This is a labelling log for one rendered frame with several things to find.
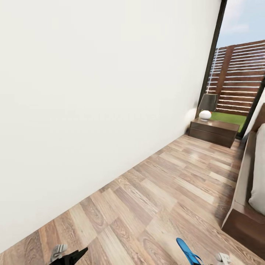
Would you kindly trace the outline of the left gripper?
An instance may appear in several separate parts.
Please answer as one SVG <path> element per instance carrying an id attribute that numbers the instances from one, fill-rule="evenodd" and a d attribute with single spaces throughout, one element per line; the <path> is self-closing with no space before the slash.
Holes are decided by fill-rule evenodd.
<path id="1" fill-rule="evenodd" d="M 75 265 L 76 262 L 88 251 L 88 247 L 81 251 L 74 251 L 69 255 L 62 256 L 60 259 L 56 259 L 49 265 Z"/>

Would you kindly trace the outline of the sandal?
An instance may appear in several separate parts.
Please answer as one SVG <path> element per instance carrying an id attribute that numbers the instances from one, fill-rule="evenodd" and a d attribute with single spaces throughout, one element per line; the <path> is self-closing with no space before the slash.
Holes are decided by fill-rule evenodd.
<path id="1" fill-rule="evenodd" d="M 186 255 L 186 257 L 188 258 L 191 265 L 193 265 L 194 262 L 201 264 L 197 260 L 197 258 L 199 258 L 200 260 L 201 260 L 201 258 L 198 255 L 193 254 L 192 251 L 190 250 L 190 248 L 187 246 L 187 244 L 181 238 L 177 237 L 177 243 L 178 243 L 179 247 L 182 249 L 182 251 L 184 252 L 184 254 Z"/>

